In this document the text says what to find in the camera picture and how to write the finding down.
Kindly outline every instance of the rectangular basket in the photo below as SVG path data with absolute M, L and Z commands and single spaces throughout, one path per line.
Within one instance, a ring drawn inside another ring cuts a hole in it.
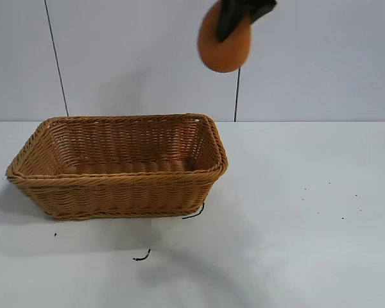
M 205 115 L 56 117 L 6 176 L 56 219 L 159 217 L 196 212 L 227 165 Z

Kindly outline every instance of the white table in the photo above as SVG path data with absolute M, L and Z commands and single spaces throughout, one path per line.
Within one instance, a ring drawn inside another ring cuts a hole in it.
M 385 123 L 219 123 L 201 216 L 83 222 L 4 177 L 36 125 L 0 123 L 0 307 L 385 308 Z

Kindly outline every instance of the black debris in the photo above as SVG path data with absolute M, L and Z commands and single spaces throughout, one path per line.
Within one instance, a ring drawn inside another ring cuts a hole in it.
M 148 250 L 148 252 L 147 252 L 147 254 L 146 254 L 146 256 L 145 257 L 143 257 L 143 258 L 133 258 L 133 260 L 134 261 L 144 261 L 145 259 L 147 259 L 148 258 L 148 256 L 150 255 L 150 252 L 151 252 L 151 249 L 149 249 Z
M 203 203 L 203 206 L 201 207 L 201 210 L 200 210 L 197 214 L 194 214 L 194 215 L 191 215 L 191 216 L 187 216 L 187 217 L 183 217 L 182 219 L 193 218 L 193 217 L 196 217 L 196 216 L 198 216 L 198 215 L 201 215 L 201 213 L 202 213 L 203 210 L 204 210 L 204 205 L 205 205 L 205 202 Z

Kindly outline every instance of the wicker basket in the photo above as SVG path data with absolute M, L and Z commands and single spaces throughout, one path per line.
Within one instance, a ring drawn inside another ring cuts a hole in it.
M 178 216 L 200 208 L 227 164 L 205 115 L 56 117 L 6 176 L 56 219 Z

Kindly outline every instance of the basket rim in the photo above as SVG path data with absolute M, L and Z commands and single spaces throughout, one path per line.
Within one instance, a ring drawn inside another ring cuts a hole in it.
M 137 173 L 84 173 L 84 174 L 59 174 L 59 175 L 24 175 L 17 171 L 17 168 L 22 164 L 28 155 L 23 155 L 25 152 L 31 151 L 32 143 L 39 139 L 45 129 L 45 126 L 57 121 L 88 121 L 91 120 L 123 120 L 123 121 L 134 121 L 136 119 L 148 120 L 163 120 L 163 119 L 174 119 L 177 117 L 196 117 L 197 119 L 203 119 L 208 121 L 210 124 L 210 130 L 212 132 L 212 138 L 215 141 L 216 148 L 219 152 L 220 160 L 217 164 L 213 165 L 210 169 L 199 169 L 194 171 L 157 171 L 157 172 L 137 172 Z M 221 138 L 218 133 L 217 126 L 210 117 L 204 114 L 169 114 L 169 115 L 95 115 L 95 116 L 74 116 L 74 117 L 52 117 L 41 122 L 33 135 L 28 139 L 23 148 L 18 152 L 12 163 L 6 170 L 6 177 L 11 182 L 18 184 L 29 183 L 29 185 L 40 184 L 40 185 L 74 185 L 79 184 L 80 180 L 86 180 L 88 183 L 101 183 L 106 184 L 107 182 L 118 182 L 125 180 L 126 182 L 140 182 L 143 179 L 150 181 L 161 181 L 168 180 L 170 176 L 172 180 L 186 181 L 186 180 L 201 180 L 208 181 L 210 179 L 220 177 L 228 167 L 227 155 L 221 142 Z

